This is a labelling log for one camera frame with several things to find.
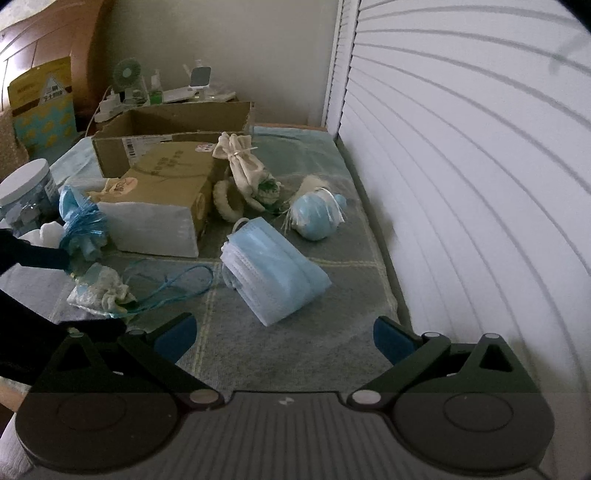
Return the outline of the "green small bottle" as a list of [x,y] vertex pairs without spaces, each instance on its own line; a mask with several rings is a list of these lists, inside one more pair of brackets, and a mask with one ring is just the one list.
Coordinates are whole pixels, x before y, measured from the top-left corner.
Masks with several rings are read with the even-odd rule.
[[160,72],[155,69],[150,76],[150,85],[148,91],[149,103],[151,105],[159,105],[163,103],[163,90],[160,79]]

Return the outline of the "wooden headboard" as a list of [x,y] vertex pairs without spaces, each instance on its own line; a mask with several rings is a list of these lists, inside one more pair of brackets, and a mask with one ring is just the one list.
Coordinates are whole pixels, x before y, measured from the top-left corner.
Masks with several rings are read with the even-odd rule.
[[109,85],[104,29],[114,3],[56,1],[1,31],[1,108],[10,105],[8,86],[21,74],[68,56],[77,128],[90,120]]

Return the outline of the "light blue plush ball toy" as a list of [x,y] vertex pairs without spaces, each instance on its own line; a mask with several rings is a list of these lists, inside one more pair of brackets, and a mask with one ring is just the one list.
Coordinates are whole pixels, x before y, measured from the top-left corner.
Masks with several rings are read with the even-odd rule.
[[322,241],[346,222],[347,207],[346,197],[332,191],[328,181],[315,175],[305,176],[300,188],[287,200],[281,230],[294,230],[308,241]]

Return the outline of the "yellow blue package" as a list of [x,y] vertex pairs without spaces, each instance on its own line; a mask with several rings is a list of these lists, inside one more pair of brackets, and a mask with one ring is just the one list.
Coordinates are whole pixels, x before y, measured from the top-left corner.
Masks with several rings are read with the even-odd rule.
[[16,138],[29,159],[49,164],[78,138],[72,93],[71,61],[56,59],[23,73],[8,86]]

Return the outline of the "cream drawstring pouch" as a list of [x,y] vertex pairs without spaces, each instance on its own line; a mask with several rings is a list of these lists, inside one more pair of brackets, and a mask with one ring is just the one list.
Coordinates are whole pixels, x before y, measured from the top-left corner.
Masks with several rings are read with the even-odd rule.
[[252,136],[222,132],[212,155],[228,161],[233,182],[245,203],[264,212],[280,199],[281,184],[254,155],[254,150]]

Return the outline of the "white power strip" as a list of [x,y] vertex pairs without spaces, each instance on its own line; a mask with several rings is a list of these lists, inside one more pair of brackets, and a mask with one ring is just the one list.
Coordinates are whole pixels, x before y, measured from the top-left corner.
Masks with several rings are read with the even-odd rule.
[[98,105],[97,113],[94,115],[96,123],[104,123],[123,111],[123,104],[117,93],[111,93]]

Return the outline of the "small green desk fan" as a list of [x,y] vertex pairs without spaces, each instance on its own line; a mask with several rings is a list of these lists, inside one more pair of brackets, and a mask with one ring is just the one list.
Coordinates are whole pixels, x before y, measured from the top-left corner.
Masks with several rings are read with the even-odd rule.
[[124,105],[141,106],[148,100],[142,67],[134,58],[118,62],[113,70],[114,90]]

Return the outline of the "cream fluffy scrunchie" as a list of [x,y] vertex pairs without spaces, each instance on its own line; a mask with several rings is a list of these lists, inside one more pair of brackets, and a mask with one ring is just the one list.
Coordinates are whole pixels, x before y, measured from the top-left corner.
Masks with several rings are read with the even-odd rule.
[[235,223],[242,218],[245,211],[245,201],[232,179],[216,182],[212,195],[214,206],[224,221]]

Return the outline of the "white cloth bag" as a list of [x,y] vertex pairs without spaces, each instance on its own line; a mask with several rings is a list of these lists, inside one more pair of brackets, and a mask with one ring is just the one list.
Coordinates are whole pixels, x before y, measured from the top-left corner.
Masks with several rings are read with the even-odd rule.
[[91,314],[118,318],[127,315],[127,306],[136,298],[114,269],[94,263],[75,279],[66,301]]

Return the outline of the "white louvered shutter door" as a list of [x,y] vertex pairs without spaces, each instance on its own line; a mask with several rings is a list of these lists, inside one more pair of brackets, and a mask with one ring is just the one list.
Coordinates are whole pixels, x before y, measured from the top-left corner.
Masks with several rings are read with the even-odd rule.
[[557,1],[343,1],[327,126],[414,326],[590,386],[590,34]]

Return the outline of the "blue plastic bag bundle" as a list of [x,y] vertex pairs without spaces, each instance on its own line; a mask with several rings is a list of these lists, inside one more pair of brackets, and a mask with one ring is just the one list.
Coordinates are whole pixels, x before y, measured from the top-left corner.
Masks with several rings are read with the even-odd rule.
[[108,242],[105,215],[98,206],[71,185],[60,193],[59,214],[64,222],[59,247],[70,256],[81,254],[86,261],[96,261]]

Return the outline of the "grey teal blanket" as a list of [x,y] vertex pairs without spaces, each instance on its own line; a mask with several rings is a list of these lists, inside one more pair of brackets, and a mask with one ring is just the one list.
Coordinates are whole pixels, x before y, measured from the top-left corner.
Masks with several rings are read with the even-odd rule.
[[342,202],[334,233],[308,241],[283,216],[212,217],[196,259],[110,248],[101,262],[148,304],[130,328],[191,314],[197,335],[177,365],[223,395],[353,391],[387,369],[372,330],[397,303],[352,175],[323,131],[257,126],[253,146],[287,192],[308,176],[325,182],[329,201]]

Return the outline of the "clear jar white lid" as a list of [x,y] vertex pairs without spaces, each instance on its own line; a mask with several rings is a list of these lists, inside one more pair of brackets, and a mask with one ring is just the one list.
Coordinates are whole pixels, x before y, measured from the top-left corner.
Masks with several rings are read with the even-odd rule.
[[1,218],[15,236],[56,221],[58,203],[58,188],[46,159],[28,162],[1,182]]

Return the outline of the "tan paper tissue pack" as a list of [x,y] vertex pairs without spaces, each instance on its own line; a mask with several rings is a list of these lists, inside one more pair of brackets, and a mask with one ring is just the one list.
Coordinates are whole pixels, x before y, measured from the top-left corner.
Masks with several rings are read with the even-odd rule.
[[211,142],[163,142],[120,178],[88,193],[120,251],[195,259],[212,190],[228,166]]

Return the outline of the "phone on white stand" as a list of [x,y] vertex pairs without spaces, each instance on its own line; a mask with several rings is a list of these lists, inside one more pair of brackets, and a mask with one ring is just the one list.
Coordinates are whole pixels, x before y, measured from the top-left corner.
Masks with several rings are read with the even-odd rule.
[[204,100],[206,91],[211,83],[211,66],[194,67],[189,74],[189,90]]

